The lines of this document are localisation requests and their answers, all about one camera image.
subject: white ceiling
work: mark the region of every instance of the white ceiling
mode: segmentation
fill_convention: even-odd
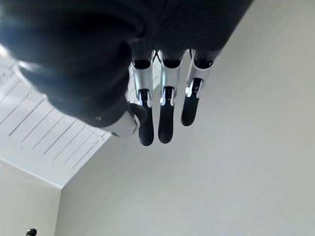
[[[159,84],[154,62],[154,87]],[[23,83],[15,61],[0,58],[0,159],[58,187],[63,187],[109,139],[110,133],[69,117]],[[133,73],[128,97],[136,101]]]

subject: robotic hand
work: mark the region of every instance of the robotic hand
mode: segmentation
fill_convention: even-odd
[[[193,51],[182,113],[189,126],[213,61],[251,2],[2,0],[0,46],[58,110],[121,138],[139,130],[145,146],[154,139],[152,64],[161,50],[158,137],[166,144],[184,51]],[[130,62],[139,105],[125,96]]]
[[[184,52],[172,50],[161,51],[158,138],[164,144],[170,142],[173,137],[174,100],[177,95]],[[154,139],[151,100],[153,94],[152,65],[155,55],[157,55],[157,52],[152,51],[150,54],[147,53],[146,57],[134,57],[132,60],[136,96],[139,105],[147,112],[147,119],[139,128],[140,142],[145,146],[149,146]],[[182,113],[182,124],[184,126],[191,125],[195,119],[201,90],[205,86],[214,61],[214,55],[211,52],[196,52],[194,50],[192,57]]]

